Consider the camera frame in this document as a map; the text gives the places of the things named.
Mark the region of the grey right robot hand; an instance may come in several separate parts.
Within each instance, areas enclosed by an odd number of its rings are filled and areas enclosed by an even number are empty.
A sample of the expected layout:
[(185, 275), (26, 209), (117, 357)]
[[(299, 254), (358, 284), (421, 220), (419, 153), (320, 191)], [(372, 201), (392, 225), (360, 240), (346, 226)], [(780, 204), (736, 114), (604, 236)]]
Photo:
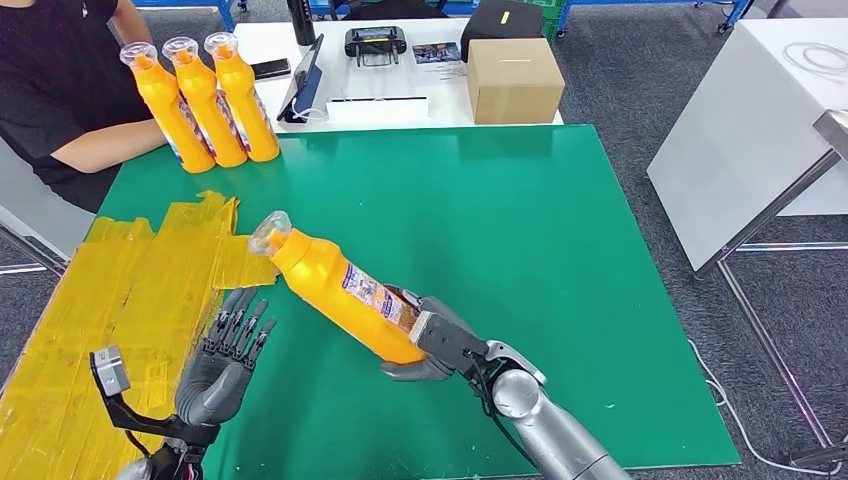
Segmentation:
[[(474, 335), (474, 332), (469, 328), (467, 323), (436, 297), (421, 296), (411, 290), (392, 284), (385, 284), (385, 287), (418, 310), (437, 314), (448, 322)], [(425, 360), (409, 364), (383, 362), (379, 370), (388, 378), (398, 382), (442, 381), (454, 373), (452, 366), (432, 356), (428, 356)]]

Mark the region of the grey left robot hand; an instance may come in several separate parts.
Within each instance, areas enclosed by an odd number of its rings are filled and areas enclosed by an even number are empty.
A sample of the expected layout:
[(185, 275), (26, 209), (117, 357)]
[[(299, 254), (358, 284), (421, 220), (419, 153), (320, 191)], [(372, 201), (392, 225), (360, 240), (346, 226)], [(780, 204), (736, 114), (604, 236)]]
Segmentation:
[(276, 325), (264, 319), (268, 301), (255, 287), (232, 290), (200, 338), (175, 395), (176, 413), (190, 425), (219, 425), (240, 410), (258, 358)]

